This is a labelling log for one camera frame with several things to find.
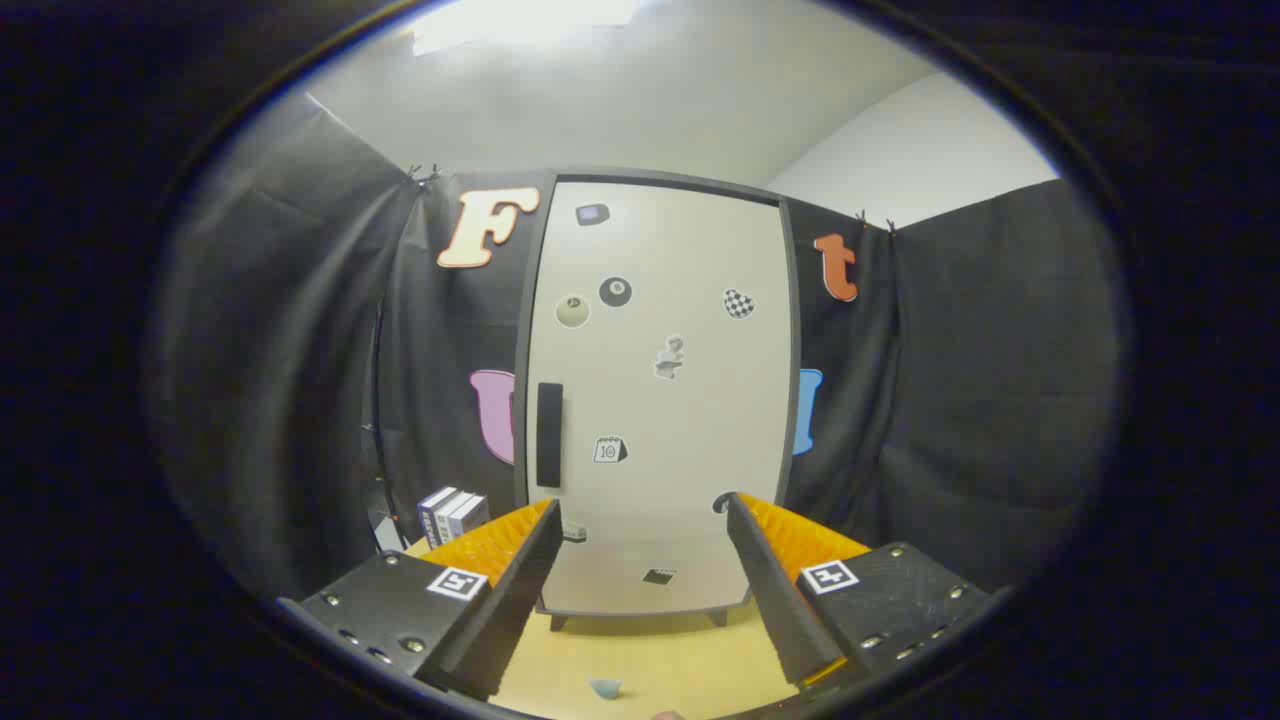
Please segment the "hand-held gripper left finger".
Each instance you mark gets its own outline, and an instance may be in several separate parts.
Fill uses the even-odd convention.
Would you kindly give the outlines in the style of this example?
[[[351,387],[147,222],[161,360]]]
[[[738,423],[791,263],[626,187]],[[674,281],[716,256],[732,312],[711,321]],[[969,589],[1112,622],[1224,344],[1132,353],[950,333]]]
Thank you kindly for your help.
[[[279,606],[303,629],[380,673],[486,701],[500,689],[562,546],[545,498],[424,556],[378,553]]]

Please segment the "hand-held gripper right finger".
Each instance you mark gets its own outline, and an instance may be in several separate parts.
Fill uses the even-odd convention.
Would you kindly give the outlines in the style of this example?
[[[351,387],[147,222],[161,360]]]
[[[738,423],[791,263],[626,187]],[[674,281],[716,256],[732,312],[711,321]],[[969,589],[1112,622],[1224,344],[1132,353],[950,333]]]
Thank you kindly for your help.
[[[783,676],[801,691],[896,673],[1001,601],[909,543],[870,548],[739,492],[724,515]]]

